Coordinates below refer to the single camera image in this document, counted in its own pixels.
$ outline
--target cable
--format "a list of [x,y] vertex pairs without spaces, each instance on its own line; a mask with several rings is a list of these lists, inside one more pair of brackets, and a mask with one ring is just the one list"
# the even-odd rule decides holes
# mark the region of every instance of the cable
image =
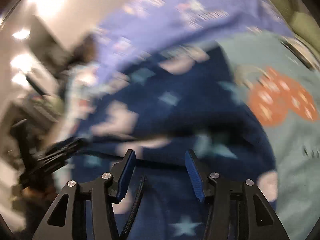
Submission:
[[135,200],[133,202],[129,218],[128,218],[126,224],[124,225],[124,227],[122,229],[122,232],[120,234],[120,240],[126,240],[128,238],[128,235],[130,233],[130,230],[132,228],[134,220],[135,220],[135,218],[137,216],[138,208],[139,208],[140,203],[141,203],[145,182],[146,182],[146,176],[143,175],[141,177],[141,180],[140,180],[140,185],[138,187],[137,194],[136,194]]

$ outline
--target silver bolt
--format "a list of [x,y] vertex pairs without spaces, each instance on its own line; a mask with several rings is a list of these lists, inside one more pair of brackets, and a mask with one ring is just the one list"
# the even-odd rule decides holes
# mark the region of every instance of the silver bolt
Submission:
[[246,183],[248,186],[253,186],[253,184],[254,184],[253,180],[251,180],[251,179],[247,179],[247,180],[245,181],[245,183]]
[[111,177],[111,174],[110,173],[103,173],[102,174],[102,178],[103,179],[109,179]]
[[211,172],[210,173],[210,177],[212,178],[212,179],[217,179],[217,178],[219,178],[219,174],[218,173],[216,173],[216,172]]
[[69,186],[69,187],[73,187],[75,184],[76,184],[76,182],[75,182],[74,180],[70,180],[70,181],[68,182],[68,186]]

